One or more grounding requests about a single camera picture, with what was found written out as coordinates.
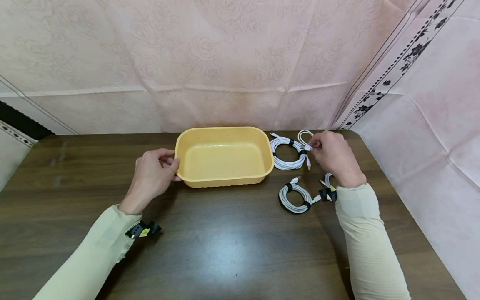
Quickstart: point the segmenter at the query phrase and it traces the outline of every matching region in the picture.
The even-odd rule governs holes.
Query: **white cable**
[[[330,184],[330,177],[331,177],[331,176],[333,176],[332,173],[326,173],[326,174],[325,174],[325,181],[321,181],[321,180],[320,180],[320,182],[321,182],[327,189],[330,189],[331,192],[335,192],[335,191],[336,191],[336,188]],[[326,195],[326,198],[327,198],[328,201],[334,202],[334,200],[332,199],[332,197],[330,197],[329,194]]]
[[[331,177],[331,176],[333,176],[332,173],[326,173],[326,174],[325,174],[325,184],[324,184],[324,185],[325,185],[327,188],[330,188],[330,186],[331,186],[331,184],[330,184],[330,177]]]
[[[313,136],[313,133],[312,133],[311,131],[306,130],[306,129],[303,129],[303,130],[300,130],[300,131],[299,131],[299,134],[297,135],[297,140],[299,140],[300,143],[305,146],[305,148],[307,149],[307,151],[311,151],[311,150],[312,150],[312,146],[310,146],[310,145],[308,144],[308,142],[305,142],[305,141],[301,138],[301,135],[304,134],[304,133],[308,133],[310,136]]]
[[[300,144],[297,141],[294,141],[294,140],[289,139],[289,138],[284,137],[284,136],[278,136],[278,134],[276,134],[276,133],[271,133],[271,135],[273,137],[275,137],[275,139],[270,141],[270,147],[272,147],[272,151],[274,153],[273,161],[274,161],[274,165],[277,169],[280,169],[280,170],[299,169],[303,165],[303,162],[306,160],[308,170],[310,170],[310,168],[312,167],[312,164],[311,164],[310,159],[308,158],[308,155],[306,153],[300,154],[299,159],[296,160],[296,161],[283,161],[276,156],[276,148],[278,146],[282,145],[282,144],[292,144],[292,146],[295,149],[297,149],[298,152],[300,152],[302,150],[310,151],[312,148],[310,146],[308,146],[308,144],[307,144],[308,147],[305,147],[305,146],[302,146],[302,144]]]
[[[290,185],[292,187],[293,191],[297,191],[300,193],[300,195],[303,197],[303,201],[308,202],[311,206],[312,204],[318,202],[321,199],[321,196],[316,196],[315,198],[312,199],[310,194],[301,186],[297,185],[297,183],[300,180],[300,176],[295,177],[290,181]],[[288,209],[289,211],[295,213],[295,214],[302,214],[306,212],[309,209],[309,206],[303,204],[301,206],[295,206],[290,201],[287,199],[287,193],[289,192],[288,186],[285,185],[279,192],[278,196],[280,197],[280,201],[282,202],[283,206]]]

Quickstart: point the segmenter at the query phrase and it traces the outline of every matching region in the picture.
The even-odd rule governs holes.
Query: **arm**
[[[347,240],[350,281],[357,300],[408,300],[407,283],[380,219],[371,186],[337,189],[336,214]]]
[[[125,256],[134,239],[125,235],[142,218],[150,201],[163,194],[180,160],[173,150],[147,151],[137,159],[130,189],[120,205],[102,213],[85,239],[58,269],[34,300],[94,300],[113,266]]]
[[[377,197],[343,135],[324,131],[309,144],[322,168],[340,183],[336,214],[347,240],[355,298],[409,300],[402,269],[380,219]]]
[[[128,216],[111,206],[97,219],[80,246],[34,300],[95,299],[113,266],[133,244],[125,232],[142,216]]]

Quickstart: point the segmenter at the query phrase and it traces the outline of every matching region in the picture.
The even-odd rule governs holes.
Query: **coiled white cable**
[[[297,185],[299,180],[300,176],[295,177],[278,192],[278,197],[280,197],[280,201],[282,202],[283,206],[295,214],[303,214],[310,209],[312,204],[321,199],[321,196],[319,195],[312,199],[310,194],[303,187]],[[295,206],[290,203],[290,201],[287,199],[287,193],[289,191],[297,191],[300,193],[300,195],[303,197],[303,204],[301,206]]]
[[[313,133],[312,133],[310,130],[303,129],[303,130],[300,130],[300,131],[299,131],[299,134],[297,135],[297,140],[299,140],[300,143],[301,143],[302,145],[304,145],[305,148],[308,148],[309,151],[310,151],[310,150],[312,149],[312,146],[310,146],[310,145],[308,144],[308,142],[305,142],[305,141],[301,138],[301,135],[304,134],[304,133],[308,133],[310,136],[313,136]]]
[[[312,164],[310,162],[310,159],[308,158],[306,151],[310,151],[312,147],[308,146],[308,144],[302,145],[299,142],[284,136],[278,136],[278,134],[276,133],[271,133],[271,135],[275,137],[275,139],[270,141],[270,147],[272,148],[272,151],[273,151],[273,161],[277,169],[280,169],[280,170],[299,169],[303,165],[303,162],[306,160],[308,170],[310,170],[310,168],[312,167]],[[295,149],[297,149],[297,151],[301,153],[299,156],[299,159],[296,161],[283,161],[280,158],[278,158],[276,156],[276,148],[282,144],[289,144]]]

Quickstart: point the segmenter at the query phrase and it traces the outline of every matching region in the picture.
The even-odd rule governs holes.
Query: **yellow tag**
[[[138,237],[139,238],[146,237],[149,232],[150,232],[150,228],[145,228],[144,230],[142,230],[142,232],[140,233],[140,235]]]

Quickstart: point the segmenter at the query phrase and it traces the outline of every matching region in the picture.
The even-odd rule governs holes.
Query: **tray rim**
[[[263,134],[263,136],[265,137],[265,140],[268,144],[268,148],[271,149],[270,148],[270,140],[268,139],[268,135],[263,130],[261,130],[260,128],[257,128],[257,127],[253,127],[253,126],[194,127],[194,128],[190,128],[190,129],[185,130],[184,132],[182,132],[178,136],[177,142],[175,143],[174,158],[177,158],[177,149],[178,149],[178,146],[179,146],[180,138],[189,131],[206,130],[206,129],[222,129],[222,130],[224,130],[224,129],[235,129],[235,128],[251,128],[251,129],[260,131]],[[269,151],[269,152],[270,152],[270,158],[271,158],[272,164],[271,164],[269,170],[267,170],[263,174],[259,174],[259,175],[255,175],[255,176],[237,176],[237,177],[224,177],[224,178],[213,178],[213,179],[189,179],[189,178],[187,178],[187,177],[185,177],[185,176],[183,176],[183,175],[181,175],[180,173],[177,172],[177,176],[180,177],[180,179],[182,179],[183,181],[187,181],[187,182],[209,182],[209,181],[220,181],[220,180],[237,180],[237,179],[251,179],[251,178],[266,177],[268,174],[270,174],[272,172],[272,170],[274,168],[273,152],[272,151]]]

